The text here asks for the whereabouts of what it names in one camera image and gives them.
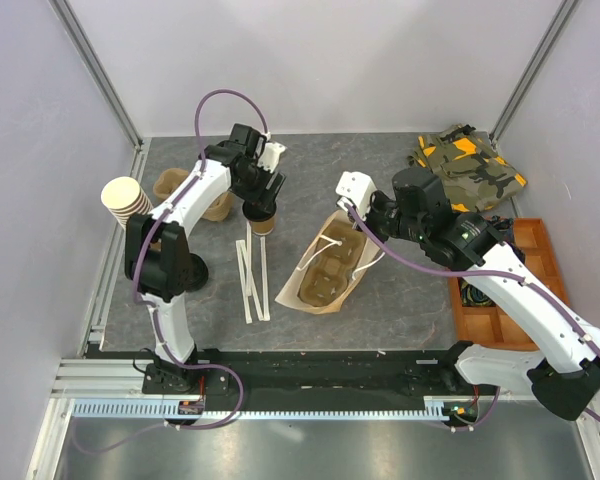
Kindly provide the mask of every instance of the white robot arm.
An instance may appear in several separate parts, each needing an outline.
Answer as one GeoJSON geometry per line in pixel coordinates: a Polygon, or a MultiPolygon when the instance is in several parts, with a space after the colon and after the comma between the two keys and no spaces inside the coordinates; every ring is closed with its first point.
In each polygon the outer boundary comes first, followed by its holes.
{"type": "MultiPolygon", "coordinates": [[[[147,252],[141,267],[139,290],[144,300],[156,305],[150,310],[158,310],[164,342],[178,361],[185,363],[195,349],[187,325],[184,294],[202,287],[208,278],[202,259],[190,254],[187,238],[207,208],[228,190],[245,200],[250,207],[249,212],[266,214],[275,211],[275,198],[285,179],[275,170],[285,150],[283,145],[271,142],[268,135],[244,125],[235,125],[228,141],[205,150],[207,164],[202,175],[201,162],[198,161],[189,177],[166,201],[148,215],[136,214],[129,219],[125,274],[132,279],[146,233],[165,210],[171,212],[162,220],[163,226],[158,229],[157,238],[152,239],[160,241],[160,250],[147,252]],[[181,196],[195,177],[199,177],[195,188],[181,196]]],[[[171,361],[157,335],[155,352],[163,360],[171,361]]]]}
{"type": "Polygon", "coordinates": [[[546,292],[600,349],[600,329],[564,305],[517,258],[500,234],[477,213],[451,210],[442,183],[425,168],[393,178],[395,200],[360,172],[345,172],[336,188],[338,206],[357,212],[367,229],[416,242],[435,263],[456,272],[509,272],[523,284],[498,276],[465,276],[495,301],[535,342],[539,351],[518,352],[458,342],[449,351],[452,368],[468,383],[533,393],[556,415],[575,420],[600,389],[600,359],[556,308],[527,285],[546,292]]]}

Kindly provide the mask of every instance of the white string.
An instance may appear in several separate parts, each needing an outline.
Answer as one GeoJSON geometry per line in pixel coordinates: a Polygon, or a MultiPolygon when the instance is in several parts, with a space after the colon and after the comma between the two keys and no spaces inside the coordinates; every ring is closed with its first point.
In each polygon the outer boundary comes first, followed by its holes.
{"type": "Polygon", "coordinates": [[[296,267],[297,271],[301,272],[302,270],[306,269],[311,264],[311,262],[313,262],[313,259],[320,255],[322,252],[324,252],[327,248],[333,247],[334,245],[342,245],[341,240],[334,240],[333,238],[329,238],[326,235],[320,235],[320,238],[322,238],[323,240],[327,240],[329,243],[322,247],[320,250],[318,250],[316,253],[314,253],[311,256],[311,258],[307,261],[307,263],[304,264],[304,267],[296,267]]]}
{"type": "MultiPolygon", "coordinates": [[[[240,251],[242,252],[242,257],[246,264],[247,263],[247,247],[245,246],[244,242],[242,242],[242,241],[240,243],[240,251]]],[[[251,296],[253,296],[253,303],[256,306],[256,314],[258,315],[258,320],[262,321],[262,320],[264,320],[264,315],[262,314],[262,309],[260,308],[260,298],[258,297],[258,289],[256,288],[256,283],[253,281],[253,270],[248,269],[245,272],[245,275],[246,275],[247,282],[251,282],[251,296]]]]}
{"type": "Polygon", "coordinates": [[[240,287],[242,288],[242,303],[244,304],[244,320],[247,323],[251,323],[251,308],[249,307],[249,296],[247,295],[247,278],[243,265],[244,258],[242,257],[242,251],[240,247],[242,243],[244,243],[244,240],[236,240],[236,253],[238,254],[238,271],[240,272],[240,287]]]}
{"type": "Polygon", "coordinates": [[[253,295],[251,289],[255,288],[251,282],[251,223],[247,220],[247,253],[244,257],[244,268],[247,273],[247,296],[253,295]]]}
{"type": "Polygon", "coordinates": [[[269,280],[267,277],[267,249],[265,247],[265,235],[260,237],[260,259],[262,265],[262,308],[264,309],[265,321],[271,320],[269,314],[269,280]]]}
{"type": "Polygon", "coordinates": [[[362,266],[362,267],[358,267],[356,268],[353,273],[351,274],[351,280],[355,280],[356,279],[356,273],[361,272],[362,270],[365,270],[373,265],[375,265],[376,263],[378,263],[380,260],[382,260],[382,257],[384,257],[384,252],[382,252],[380,254],[380,256],[378,258],[376,258],[374,261],[367,263],[366,265],[362,266]]]}

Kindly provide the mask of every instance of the gray floor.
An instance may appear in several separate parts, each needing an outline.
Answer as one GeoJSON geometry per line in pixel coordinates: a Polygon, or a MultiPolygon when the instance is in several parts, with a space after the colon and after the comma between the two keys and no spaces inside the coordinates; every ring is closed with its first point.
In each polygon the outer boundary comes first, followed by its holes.
{"type": "MultiPolygon", "coordinates": [[[[76,438],[103,448],[152,422],[79,419],[76,438]]],[[[573,423],[504,402],[473,433],[416,422],[238,420],[205,432],[159,429],[95,457],[66,445],[60,467],[58,480],[593,478],[573,423]]]]}
{"type": "MultiPolygon", "coordinates": [[[[189,238],[191,251],[207,262],[211,277],[201,291],[188,294],[186,301],[189,329],[199,347],[437,349],[453,344],[455,329],[446,280],[409,270],[390,259],[369,269],[339,313],[314,316],[273,302],[320,226],[336,210],[334,190],[341,173],[365,172],[390,194],[391,178],[405,167],[417,135],[280,135],[275,140],[288,151],[279,166],[287,181],[278,199],[278,223],[267,237],[271,322],[256,320],[247,325],[244,321],[235,240],[245,238],[245,220],[236,202],[227,220],[219,224],[201,220],[189,238]]],[[[196,156],[192,138],[153,139],[141,184],[154,202],[152,186],[160,173],[170,167],[190,170],[196,156]]],[[[509,202],[491,213],[513,215],[509,202]]],[[[406,258],[431,265],[416,245],[397,240],[391,245],[406,258]]],[[[255,271],[259,272],[255,250],[255,271]]],[[[133,304],[131,283],[120,269],[103,349],[152,346],[148,313],[133,304]]]]}

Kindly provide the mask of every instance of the camouflage fabric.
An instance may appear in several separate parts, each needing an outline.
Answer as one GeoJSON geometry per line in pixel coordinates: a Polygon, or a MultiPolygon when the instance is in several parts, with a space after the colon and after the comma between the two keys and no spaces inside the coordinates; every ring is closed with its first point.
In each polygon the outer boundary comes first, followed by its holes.
{"type": "Polygon", "coordinates": [[[439,134],[418,137],[407,157],[411,166],[428,168],[442,179],[458,212],[482,212],[515,195],[527,181],[469,125],[454,125],[439,134]]]}

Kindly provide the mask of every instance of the wooden tray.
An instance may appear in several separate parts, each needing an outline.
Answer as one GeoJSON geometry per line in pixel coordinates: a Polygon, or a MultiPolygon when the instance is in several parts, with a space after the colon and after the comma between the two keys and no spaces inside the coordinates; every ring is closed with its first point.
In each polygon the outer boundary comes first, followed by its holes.
{"type": "MultiPolygon", "coordinates": [[[[560,300],[569,304],[558,263],[544,223],[539,218],[517,218],[513,224],[516,245],[526,255],[525,265],[560,300]]],[[[459,340],[489,348],[538,350],[529,336],[500,307],[464,307],[461,279],[450,278],[451,305],[459,340]]]]}

